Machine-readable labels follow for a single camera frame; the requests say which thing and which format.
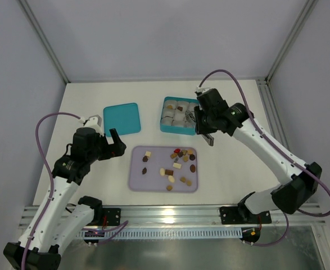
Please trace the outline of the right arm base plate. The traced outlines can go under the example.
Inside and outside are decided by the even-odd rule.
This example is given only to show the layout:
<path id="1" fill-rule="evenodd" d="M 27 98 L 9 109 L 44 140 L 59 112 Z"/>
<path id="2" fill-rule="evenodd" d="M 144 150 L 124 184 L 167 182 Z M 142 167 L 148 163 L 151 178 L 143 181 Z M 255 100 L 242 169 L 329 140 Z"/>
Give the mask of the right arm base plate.
<path id="1" fill-rule="evenodd" d="M 222 206 L 219 208 L 220 219 L 222 225 L 242 224 L 241 217 L 237 206 Z"/>

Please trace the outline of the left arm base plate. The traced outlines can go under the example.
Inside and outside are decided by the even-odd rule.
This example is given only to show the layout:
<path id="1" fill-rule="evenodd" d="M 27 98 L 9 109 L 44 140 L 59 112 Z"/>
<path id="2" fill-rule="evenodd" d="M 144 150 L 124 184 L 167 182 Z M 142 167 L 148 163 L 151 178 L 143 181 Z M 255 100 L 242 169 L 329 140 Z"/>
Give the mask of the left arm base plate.
<path id="1" fill-rule="evenodd" d="M 102 227 L 118 226 L 121 220 L 120 208 L 102 208 L 102 218 L 100 219 L 100 225 Z"/>

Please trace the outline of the metal tongs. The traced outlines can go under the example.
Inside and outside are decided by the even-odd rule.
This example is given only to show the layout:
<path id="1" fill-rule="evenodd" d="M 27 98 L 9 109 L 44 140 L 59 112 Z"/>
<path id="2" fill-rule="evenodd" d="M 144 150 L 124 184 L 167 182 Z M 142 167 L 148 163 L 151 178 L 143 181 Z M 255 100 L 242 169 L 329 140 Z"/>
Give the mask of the metal tongs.
<path id="1" fill-rule="evenodd" d="M 200 132 L 200 122 L 196 119 L 195 113 L 193 111 L 187 110 L 185 112 L 185 119 L 191 126 L 194 127 L 196 134 L 202 136 L 202 138 L 206 141 L 206 143 L 213 147 L 215 138 L 210 134 L 203 134 Z"/>

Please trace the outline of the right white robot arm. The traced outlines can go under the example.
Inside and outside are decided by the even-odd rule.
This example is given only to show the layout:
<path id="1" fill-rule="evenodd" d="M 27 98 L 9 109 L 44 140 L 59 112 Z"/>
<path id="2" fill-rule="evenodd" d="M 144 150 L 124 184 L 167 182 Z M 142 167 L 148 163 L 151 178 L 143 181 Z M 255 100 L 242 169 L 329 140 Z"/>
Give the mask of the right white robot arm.
<path id="1" fill-rule="evenodd" d="M 249 213 L 281 210 L 293 214 L 318 188 L 314 177 L 320 177 L 322 168 L 292 155 L 278 141 L 266 141 L 271 135 L 254 119 L 245 105 L 229 106 L 215 88 L 197 90 L 199 105 L 195 107 L 197 134 L 221 131 L 247 146 L 276 176 L 278 183 L 267 190 L 252 192 L 238 203 L 244 219 Z"/>

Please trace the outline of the brown square chocolate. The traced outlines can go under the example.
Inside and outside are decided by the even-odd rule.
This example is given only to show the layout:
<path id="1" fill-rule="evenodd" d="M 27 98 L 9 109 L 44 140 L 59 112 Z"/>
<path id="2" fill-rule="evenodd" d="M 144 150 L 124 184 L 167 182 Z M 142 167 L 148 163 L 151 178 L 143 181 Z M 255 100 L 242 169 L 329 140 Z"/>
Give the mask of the brown square chocolate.
<path id="1" fill-rule="evenodd" d="M 171 175 L 171 176 L 172 176 L 173 173 L 174 173 L 173 170 L 170 170 L 170 169 L 166 169 L 166 170 L 165 170 L 165 174 L 166 174 L 166 175 L 169 175 L 169 176 Z"/>

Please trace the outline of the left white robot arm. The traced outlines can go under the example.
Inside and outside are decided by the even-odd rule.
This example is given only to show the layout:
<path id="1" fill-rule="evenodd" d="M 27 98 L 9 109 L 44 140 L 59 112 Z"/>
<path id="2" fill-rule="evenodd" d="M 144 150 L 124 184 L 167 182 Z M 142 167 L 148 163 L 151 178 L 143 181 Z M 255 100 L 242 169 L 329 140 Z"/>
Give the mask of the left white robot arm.
<path id="1" fill-rule="evenodd" d="M 17 242 L 4 248 L 3 254 L 14 269 L 57 269 L 80 230 L 101 220 L 102 201 L 90 196 L 82 197 L 65 221 L 61 217 L 94 162 L 124 155 L 126 145 L 115 129 L 110 133 L 112 143 L 94 128 L 76 130 L 70 152 L 59 158 L 50 172 L 49 189 L 33 220 Z"/>

